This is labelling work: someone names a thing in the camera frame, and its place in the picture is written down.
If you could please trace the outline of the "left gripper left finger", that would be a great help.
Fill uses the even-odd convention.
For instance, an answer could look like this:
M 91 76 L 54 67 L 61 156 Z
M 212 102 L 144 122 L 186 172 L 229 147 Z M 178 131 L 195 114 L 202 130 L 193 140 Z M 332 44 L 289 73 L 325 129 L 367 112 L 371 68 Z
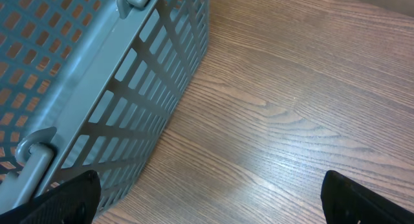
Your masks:
M 91 224 L 100 196 L 98 173 L 88 170 L 28 203 L 1 214 L 1 224 Z

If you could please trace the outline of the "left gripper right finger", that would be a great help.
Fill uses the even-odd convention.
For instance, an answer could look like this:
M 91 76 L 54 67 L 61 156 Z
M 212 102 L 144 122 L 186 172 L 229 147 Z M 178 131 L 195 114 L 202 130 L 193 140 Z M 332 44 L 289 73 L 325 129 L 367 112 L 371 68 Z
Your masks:
M 334 170 L 326 172 L 320 197 L 328 224 L 413 224 L 412 212 Z

